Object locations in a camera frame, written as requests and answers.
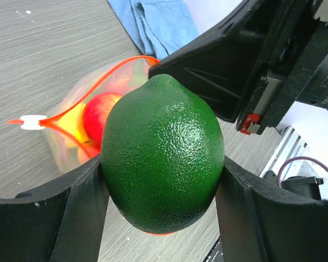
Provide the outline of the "red toy apple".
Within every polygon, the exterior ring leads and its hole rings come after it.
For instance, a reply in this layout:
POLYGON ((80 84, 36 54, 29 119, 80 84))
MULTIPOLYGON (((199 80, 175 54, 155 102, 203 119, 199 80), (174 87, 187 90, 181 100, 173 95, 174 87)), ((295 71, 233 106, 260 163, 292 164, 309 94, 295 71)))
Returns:
POLYGON ((82 120, 88 137, 100 147, 107 117, 113 106, 123 97, 114 92, 104 92, 93 97, 85 106, 82 120))

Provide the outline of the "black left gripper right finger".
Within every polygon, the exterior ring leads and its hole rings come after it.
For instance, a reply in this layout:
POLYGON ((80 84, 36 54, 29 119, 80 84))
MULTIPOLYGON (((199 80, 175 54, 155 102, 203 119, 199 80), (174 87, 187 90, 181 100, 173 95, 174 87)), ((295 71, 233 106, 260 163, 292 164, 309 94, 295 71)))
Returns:
POLYGON ((328 261, 328 200, 281 189, 229 158, 215 199, 225 261, 328 261))

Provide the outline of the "dark green toy fruit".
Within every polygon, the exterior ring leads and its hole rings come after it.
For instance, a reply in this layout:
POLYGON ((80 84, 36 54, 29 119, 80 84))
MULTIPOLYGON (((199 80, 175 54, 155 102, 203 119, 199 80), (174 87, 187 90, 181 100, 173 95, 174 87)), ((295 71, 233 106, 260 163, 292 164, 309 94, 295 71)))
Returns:
POLYGON ((198 221, 213 201, 224 157, 212 109, 167 74, 123 96, 106 120, 101 166, 108 192, 146 233, 167 235, 198 221))

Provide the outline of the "yellow toy lemon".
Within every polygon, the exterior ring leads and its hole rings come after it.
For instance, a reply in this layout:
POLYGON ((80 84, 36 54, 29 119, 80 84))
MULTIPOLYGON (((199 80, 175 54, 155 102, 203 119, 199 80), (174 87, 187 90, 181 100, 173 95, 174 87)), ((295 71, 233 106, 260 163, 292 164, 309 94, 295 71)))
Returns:
POLYGON ((82 120, 85 106, 85 103, 79 103, 58 120, 58 125, 73 135, 81 143, 91 141, 84 129, 82 120))

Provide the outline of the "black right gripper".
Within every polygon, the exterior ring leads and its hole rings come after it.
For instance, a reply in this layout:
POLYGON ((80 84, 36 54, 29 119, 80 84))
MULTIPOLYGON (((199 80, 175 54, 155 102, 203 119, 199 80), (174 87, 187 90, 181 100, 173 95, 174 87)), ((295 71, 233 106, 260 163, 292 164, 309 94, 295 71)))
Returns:
POLYGON ((328 111, 328 1, 292 4, 274 48, 283 1, 242 1, 217 25, 152 67, 149 76, 174 77, 222 120, 237 119, 236 129, 248 135, 276 127, 294 102, 328 111))

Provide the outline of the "clear zip top bag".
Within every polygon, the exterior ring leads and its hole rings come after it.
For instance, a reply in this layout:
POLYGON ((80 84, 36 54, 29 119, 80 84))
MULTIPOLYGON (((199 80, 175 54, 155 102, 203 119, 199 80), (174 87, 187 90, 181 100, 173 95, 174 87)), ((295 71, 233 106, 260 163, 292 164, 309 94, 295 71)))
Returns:
POLYGON ((140 55, 105 65, 81 78, 46 115, 23 115, 7 123, 23 130, 42 130, 59 171, 67 173, 99 153, 101 141, 94 135, 99 128, 90 128, 90 109, 103 105, 110 111, 122 96, 144 84, 150 67, 158 63, 156 58, 140 55))

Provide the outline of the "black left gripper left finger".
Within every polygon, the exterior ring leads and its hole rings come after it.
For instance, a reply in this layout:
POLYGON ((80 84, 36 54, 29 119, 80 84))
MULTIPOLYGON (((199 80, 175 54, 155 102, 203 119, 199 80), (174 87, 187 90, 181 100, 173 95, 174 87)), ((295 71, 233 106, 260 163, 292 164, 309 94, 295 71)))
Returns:
POLYGON ((0 261, 97 261, 109 200, 100 161, 0 199, 0 261))

